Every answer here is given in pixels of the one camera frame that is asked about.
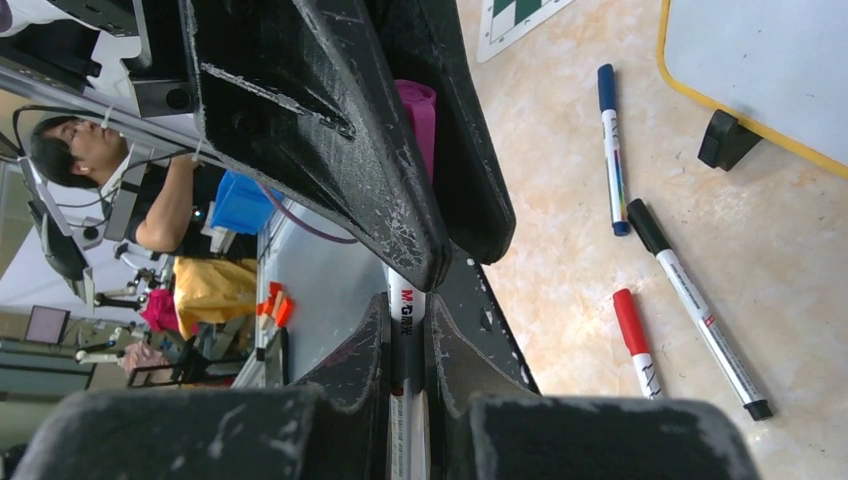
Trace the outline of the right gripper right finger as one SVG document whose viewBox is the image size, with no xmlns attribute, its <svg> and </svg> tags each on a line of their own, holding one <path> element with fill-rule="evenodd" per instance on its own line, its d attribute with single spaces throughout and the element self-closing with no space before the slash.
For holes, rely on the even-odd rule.
<svg viewBox="0 0 848 480">
<path fill-rule="evenodd" d="M 495 366 L 429 301 L 436 479 L 757 479 L 736 426 L 692 400 L 546 397 Z"/>
</svg>

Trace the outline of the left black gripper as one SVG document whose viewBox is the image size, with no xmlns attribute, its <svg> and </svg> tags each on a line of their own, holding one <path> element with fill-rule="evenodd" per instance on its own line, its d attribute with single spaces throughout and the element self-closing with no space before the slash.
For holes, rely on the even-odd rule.
<svg viewBox="0 0 848 480">
<path fill-rule="evenodd" d="M 196 126 L 226 167 L 347 230 L 416 288 L 443 280 L 447 230 L 364 2 L 51 5 L 88 30 L 61 66 L 102 80 L 98 39 L 137 40 L 136 55 L 107 58 L 140 117 L 191 112 L 189 71 Z"/>
</svg>

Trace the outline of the magenta marker cap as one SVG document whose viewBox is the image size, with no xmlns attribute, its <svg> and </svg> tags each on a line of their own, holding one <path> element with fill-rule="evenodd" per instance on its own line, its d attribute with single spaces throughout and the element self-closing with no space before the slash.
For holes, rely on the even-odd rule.
<svg viewBox="0 0 848 480">
<path fill-rule="evenodd" d="M 411 80 L 398 79 L 394 84 L 415 135 L 430 184 L 433 184 L 437 94 L 431 87 Z"/>
</svg>

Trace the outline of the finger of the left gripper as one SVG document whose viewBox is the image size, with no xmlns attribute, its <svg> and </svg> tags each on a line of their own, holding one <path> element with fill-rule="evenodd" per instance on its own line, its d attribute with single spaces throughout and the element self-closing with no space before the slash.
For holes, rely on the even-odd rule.
<svg viewBox="0 0 848 480">
<path fill-rule="evenodd" d="M 434 193 L 451 240 L 482 264 L 501 260 L 516 215 L 471 76 L 456 2 L 365 5 L 392 75 L 436 93 Z"/>
</svg>

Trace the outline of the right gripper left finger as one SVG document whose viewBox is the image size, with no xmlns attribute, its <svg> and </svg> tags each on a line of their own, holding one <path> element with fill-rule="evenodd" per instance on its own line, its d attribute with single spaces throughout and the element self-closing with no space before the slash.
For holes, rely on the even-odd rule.
<svg viewBox="0 0 848 480">
<path fill-rule="evenodd" d="M 65 398 L 18 479 L 383 479 L 388 473 L 387 299 L 293 384 L 123 389 Z"/>
</svg>

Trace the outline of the magenta marker body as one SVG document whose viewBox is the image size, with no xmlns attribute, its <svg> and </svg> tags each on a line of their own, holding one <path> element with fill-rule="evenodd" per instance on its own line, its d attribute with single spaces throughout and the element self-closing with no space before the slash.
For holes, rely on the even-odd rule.
<svg viewBox="0 0 848 480">
<path fill-rule="evenodd" d="M 391 332 L 391 477 L 428 477 L 423 394 L 426 294 L 386 270 Z"/>
</svg>

